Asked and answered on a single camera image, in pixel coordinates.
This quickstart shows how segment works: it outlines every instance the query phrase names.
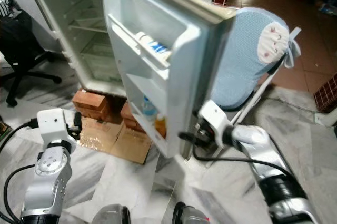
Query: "bottle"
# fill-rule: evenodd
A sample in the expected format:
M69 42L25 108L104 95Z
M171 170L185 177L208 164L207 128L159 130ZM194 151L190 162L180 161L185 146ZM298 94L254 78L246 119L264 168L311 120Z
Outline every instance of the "bottle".
M151 101L146 96L144 96L142 107L144 116L151 124L153 124L157 116L156 107L151 103Z
M167 59L171 56L171 51L168 50L166 46L163 44L153 40L150 36L146 35L143 32L139 32L136 34L136 38L143 44L149 46L157 55L157 58L161 61L167 61Z
M166 137L166 120L161 113L158 113L154 121L154 128L156 128L157 132L160 133L163 138Z

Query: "refrigerator door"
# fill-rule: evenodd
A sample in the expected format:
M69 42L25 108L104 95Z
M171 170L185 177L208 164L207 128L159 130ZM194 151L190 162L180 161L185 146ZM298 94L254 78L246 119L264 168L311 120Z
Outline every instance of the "refrigerator door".
M103 4L132 114L160 151L172 157L182 147L178 133L193 127L192 112L209 94L235 11L202 0L103 0ZM167 60L154 50L161 45L171 51ZM155 129L153 117L145 115L144 96L165 116L165 138Z

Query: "refrigerator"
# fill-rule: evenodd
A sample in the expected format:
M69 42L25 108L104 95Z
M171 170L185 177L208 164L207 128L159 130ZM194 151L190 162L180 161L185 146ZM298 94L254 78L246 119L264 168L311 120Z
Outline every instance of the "refrigerator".
M132 115L166 157L194 130L209 97L235 11L203 0L37 0L83 88L127 97ZM163 60L137 36L170 51ZM144 114L148 99L166 136Z

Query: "brown floor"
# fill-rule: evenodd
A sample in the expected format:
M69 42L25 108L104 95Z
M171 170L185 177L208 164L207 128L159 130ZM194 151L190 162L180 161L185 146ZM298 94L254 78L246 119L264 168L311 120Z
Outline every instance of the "brown floor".
M274 85L314 93L337 72L337 18L300 0L228 0L227 6L260 7L283 18L289 29L302 32L296 40L302 56L292 69L281 68Z

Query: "black chair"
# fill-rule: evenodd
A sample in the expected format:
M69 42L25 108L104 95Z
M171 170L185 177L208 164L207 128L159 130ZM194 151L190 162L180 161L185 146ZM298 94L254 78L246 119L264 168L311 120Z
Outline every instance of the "black chair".
M55 75L30 72L43 60L51 59L52 53L45 51L31 32L29 28L30 16L22 11L18 17L20 19L2 18L0 20L0 51L14 70L13 73L0 76L0 84L3 81L15 78L6 99L10 106L17 105L15 92L24 76L51 79L54 83L61 83L62 81L60 77Z

